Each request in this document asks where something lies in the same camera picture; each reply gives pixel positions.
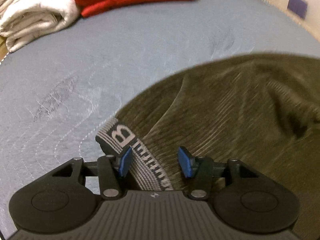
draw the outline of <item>dark green fabric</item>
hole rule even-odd
[[[261,54],[197,66],[145,90],[116,118],[142,140],[174,189],[184,187],[179,146],[215,161],[239,158],[292,190],[301,201],[294,231],[319,237],[319,59]]]

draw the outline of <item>round metal bolt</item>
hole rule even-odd
[[[106,197],[116,197],[118,194],[119,194],[119,191],[117,191],[116,189],[114,188],[109,188],[109,189],[106,189],[103,194],[106,196]]]
[[[207,195],[207,193],[202,190],[202,189],[195,189],[191,191],[191,196],[196,197],[196,198],[203,198]]]

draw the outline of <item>blue square on wall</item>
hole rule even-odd
[[[308,4],[304,0],[289,0],[288,9],[293,11],[302,19],[305,19],[307,14]]]

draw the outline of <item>crosshair logo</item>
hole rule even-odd
[[[153,197],[153,198],[156,198],[156,197],[159,196],[159,194],[154,192],[154,193],[152,193],[150,196]]]

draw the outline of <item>purple square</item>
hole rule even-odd
[[[288,9],[293,11],[295,14],[305,19],[307,14],[308,4],[303,0],[289,0]]]

